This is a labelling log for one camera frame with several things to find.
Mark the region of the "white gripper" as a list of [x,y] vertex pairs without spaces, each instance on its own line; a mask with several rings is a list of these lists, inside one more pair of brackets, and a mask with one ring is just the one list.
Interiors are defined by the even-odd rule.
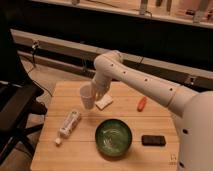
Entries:
[[101,81],[98,82],[95,78],[92,79],[92,85],[94,86],[96,90],[96,100],[101,100],[106,94],[110,88],[110,82],[109,81]]

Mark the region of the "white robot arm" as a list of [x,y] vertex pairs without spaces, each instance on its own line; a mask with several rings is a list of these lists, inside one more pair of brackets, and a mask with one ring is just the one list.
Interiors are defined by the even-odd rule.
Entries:
[[123,65],[116,50],[94,60],[96,98],[110,89],[112,79],[125,83],[182,118],[177,171],[213,171],[213,91],[197,92]]

